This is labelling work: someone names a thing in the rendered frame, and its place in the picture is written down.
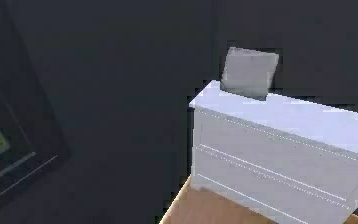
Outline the grey box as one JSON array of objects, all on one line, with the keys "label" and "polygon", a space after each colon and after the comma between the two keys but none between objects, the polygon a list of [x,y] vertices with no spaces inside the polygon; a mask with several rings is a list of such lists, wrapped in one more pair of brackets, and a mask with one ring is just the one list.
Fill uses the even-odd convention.
[{"label": "grey box", "polygon": [[265,101],[279,62],[279,55],[230,47],[220,80],[225,92]]}]

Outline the white chest of drawers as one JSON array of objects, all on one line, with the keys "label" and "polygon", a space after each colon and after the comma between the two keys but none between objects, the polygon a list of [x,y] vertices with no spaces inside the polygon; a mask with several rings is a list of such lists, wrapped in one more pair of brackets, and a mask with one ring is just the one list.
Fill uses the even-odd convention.
[{"label": "white chest of drawers", "polygon": [[211,81],[194,110],[191,185],[277,224],[344,224],[358,208],[358,113]]}]

